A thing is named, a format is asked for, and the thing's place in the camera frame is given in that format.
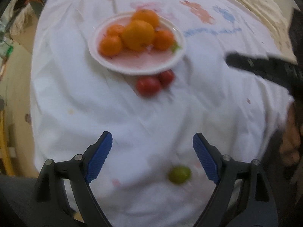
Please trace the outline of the right hand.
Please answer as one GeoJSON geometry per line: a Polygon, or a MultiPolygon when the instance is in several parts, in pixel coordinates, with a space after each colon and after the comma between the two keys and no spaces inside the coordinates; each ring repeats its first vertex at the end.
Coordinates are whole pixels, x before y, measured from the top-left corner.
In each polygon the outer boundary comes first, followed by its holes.
{"type": "Polygon", "coordinates": [[[288,110],[288,117],[283,133],[283,140],[279,148],[281,160],[285,166],[293,166],[299,163],[299,148],[302,137],[302,126],[296,124],[295,108],[292,103],[288,110]]]}

